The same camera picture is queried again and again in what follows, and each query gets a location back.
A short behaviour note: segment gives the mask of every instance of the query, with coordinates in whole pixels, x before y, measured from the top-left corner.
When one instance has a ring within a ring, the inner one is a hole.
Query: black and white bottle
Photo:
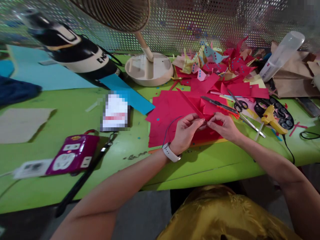
[[[106,52],[89,39],[75,34],[66,24],[48,20],[35,8],[19,11],[17,15],[28,27],[28,33],[45,46],[55,62],[90,83],[105,87],[99,79],[114,73],[123,78],[122,71]]]

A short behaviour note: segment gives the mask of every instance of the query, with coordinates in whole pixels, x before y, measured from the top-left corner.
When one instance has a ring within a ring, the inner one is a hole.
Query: person's right hand
[[[221,121],[223,125],[220,126],[215,121]],[[233,143],[243,136],[236,125],[234,125],[232,118],[220,112],[214,113],[213,117],[207,122],[207,125],[209,128],[217,131],[223,138]]]

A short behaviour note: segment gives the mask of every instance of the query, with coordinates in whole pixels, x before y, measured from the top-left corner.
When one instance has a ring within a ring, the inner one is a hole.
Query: fan base
[[[145,87],[159,86],[173,76],[171,61],[161,53],[153,53],[153,62],[145,54],[134,56],[126,62],[125,69],[137,84]]]

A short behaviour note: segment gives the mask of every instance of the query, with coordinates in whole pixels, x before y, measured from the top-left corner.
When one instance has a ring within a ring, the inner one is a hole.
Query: electric fan
[[[84,13],[106,27],[135,34],[144,54],[131,57],[125,69],[132,79],[147,87],[159,86],[170,80],[173,67],[160,53],[152,53],[141,30],[150,16],[150,0],[69,0]]]

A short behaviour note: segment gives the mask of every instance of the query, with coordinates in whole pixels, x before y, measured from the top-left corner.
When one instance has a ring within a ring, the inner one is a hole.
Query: yellow shiny fabric
[[[196,188],[157,240],[300,239],[278,218],[223,185]]]

